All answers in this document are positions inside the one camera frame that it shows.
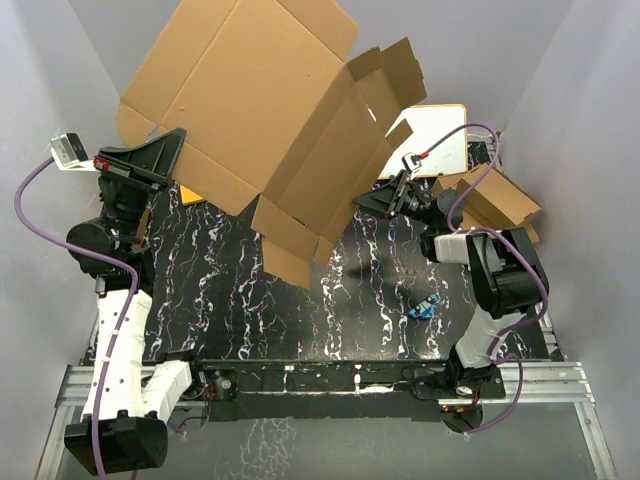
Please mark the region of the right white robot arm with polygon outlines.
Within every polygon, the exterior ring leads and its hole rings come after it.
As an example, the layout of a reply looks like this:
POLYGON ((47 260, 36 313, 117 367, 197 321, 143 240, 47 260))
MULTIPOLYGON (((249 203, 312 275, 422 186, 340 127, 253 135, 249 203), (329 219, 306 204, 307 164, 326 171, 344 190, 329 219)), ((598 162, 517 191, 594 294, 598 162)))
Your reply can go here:
POLYGON ((476 393, 492 379, 508 333, 548 298, 548 281, 526 230, 463 232, 459 229, 464 217, 462 194, 447 189, 429 199, 406 170, 356 196, 353 203, 378 218, 403 215, 423 223, 420 247, 429 261, 469 268, 476 309, 465 333, 451 348, 443 370, 426 376, 412 373, 409 382, 417 393, 445 391, 460 397, 476 393))

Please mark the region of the yellow pad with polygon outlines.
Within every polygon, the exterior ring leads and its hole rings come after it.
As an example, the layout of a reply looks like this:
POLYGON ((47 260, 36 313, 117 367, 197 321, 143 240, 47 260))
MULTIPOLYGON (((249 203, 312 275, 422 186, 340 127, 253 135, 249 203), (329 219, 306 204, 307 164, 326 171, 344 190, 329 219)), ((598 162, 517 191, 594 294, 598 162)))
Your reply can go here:
POLYGON ((185 187, 184 185, 181 185, 179 187, 179 190, 180 190, 181 202, 184 206, 205 202, 205 199, 202 196, 198 195, 197 193, 185 187))

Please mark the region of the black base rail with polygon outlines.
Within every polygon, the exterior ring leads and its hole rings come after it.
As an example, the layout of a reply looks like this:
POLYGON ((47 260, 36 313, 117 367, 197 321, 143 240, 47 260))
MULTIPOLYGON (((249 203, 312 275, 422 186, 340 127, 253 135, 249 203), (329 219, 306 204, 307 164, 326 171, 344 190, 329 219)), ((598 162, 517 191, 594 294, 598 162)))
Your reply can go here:
POLYGON ((202 407, 210 422, 407 418, 466 431, 482 422, 483 403, 505 397, 495 366, 473 371, 429 360, 205 360, 181 400, 202 407))

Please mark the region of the white board yellow frame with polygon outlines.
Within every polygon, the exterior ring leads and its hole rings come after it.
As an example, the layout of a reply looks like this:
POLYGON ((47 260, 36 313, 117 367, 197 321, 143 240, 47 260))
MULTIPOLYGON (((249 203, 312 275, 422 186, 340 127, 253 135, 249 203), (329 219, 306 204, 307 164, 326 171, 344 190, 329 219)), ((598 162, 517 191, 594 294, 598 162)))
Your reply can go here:
MULTIPOLYGON (((409 136, 391 155, 378 179, 387 180, 404 167, 402 158, 408 154, 420 154, 456 127, 466 123, 467 113, 463 104, 414 105, 404 109, 396 118, 390 133, 403 120, 412 129, 409 136)), ((464 173, 467 167, 466 131, 458 131, 443 142, 419 167, 413 168, 414 178, 430 178, 464 173)))

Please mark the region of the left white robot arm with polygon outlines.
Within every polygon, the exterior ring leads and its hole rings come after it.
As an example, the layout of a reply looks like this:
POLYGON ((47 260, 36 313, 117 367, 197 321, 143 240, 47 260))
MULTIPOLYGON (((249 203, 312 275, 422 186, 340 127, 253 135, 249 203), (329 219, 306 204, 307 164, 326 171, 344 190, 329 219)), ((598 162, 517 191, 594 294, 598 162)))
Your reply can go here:
POLYGON ((136 147, 101 149, 93 159, 100 214, 67 234, 70 254, 96 282, 98 330, 88 398, 64 444, 93 476, 160 467, 174 408, 206 387, 190 351, 166 354, 150 376, 142 373, 155 267, 138 228, 149 199, 171 185, 185 139, 176 128, 136 147))

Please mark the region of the blue toy car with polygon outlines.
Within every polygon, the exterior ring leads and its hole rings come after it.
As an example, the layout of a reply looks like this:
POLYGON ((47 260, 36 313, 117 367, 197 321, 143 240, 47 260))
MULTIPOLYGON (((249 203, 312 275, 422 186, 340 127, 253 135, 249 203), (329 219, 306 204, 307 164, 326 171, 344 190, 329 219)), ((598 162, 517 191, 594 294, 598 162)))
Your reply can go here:
POLYGON ((416 320, 430 320, 436 313, 437 306, 441 303, 437 294, 431 294, 409 311, 409 316, 416 320))

